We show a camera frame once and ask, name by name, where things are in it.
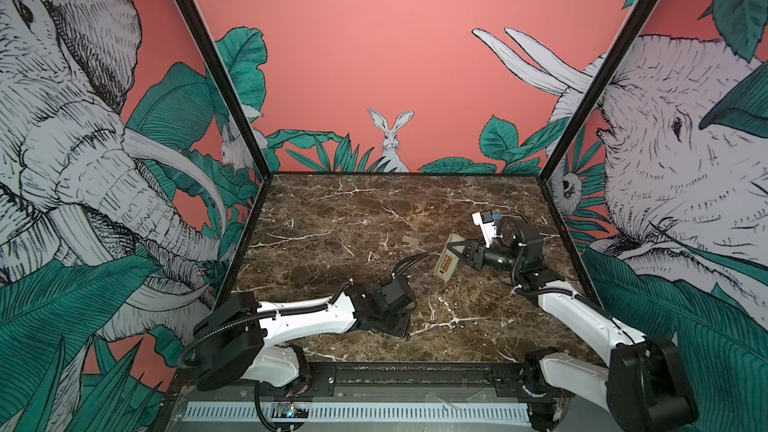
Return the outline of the white AC remote control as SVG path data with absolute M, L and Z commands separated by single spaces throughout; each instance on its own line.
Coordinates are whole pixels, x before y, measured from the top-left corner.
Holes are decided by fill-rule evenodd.
M 459 264 L 459 258 L 448 250 L 448 244 L 453 242 L 463 242 L 464 238 L 456 233 L 449 235 L 434 268 L 434 275 L 443 282 L 448 282 L 453 276 Z

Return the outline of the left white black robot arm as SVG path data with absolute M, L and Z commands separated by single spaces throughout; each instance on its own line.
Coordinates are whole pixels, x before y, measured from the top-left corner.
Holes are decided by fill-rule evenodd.
M 367 284 L 348 280 L 331 296 L 298 302 L 259 301 L 252 292 L 237 292 L 193 328 L 177 366 L 195 370 L 200 391 L 250 380 L 299 395 L 312 373 L 294 340 L 358 330 L 404 338 L 415 305 L 403 275 Z

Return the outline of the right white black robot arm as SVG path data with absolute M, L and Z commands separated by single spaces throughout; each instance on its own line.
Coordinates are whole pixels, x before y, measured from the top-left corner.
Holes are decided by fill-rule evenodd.
M 478 240 L 450 240 L 446 252 L 475 269 L 509 275 L 513 292 L 558 319 L 602 360 L 596 366 L 564 352 L 527 355 L 528 389 L 563 389 L 611 414 L 624 431 L 676 431 L 699 418 L 679 350 L 615 318 L 544 264 L 544 237 L 525 217 L 477 212 Z

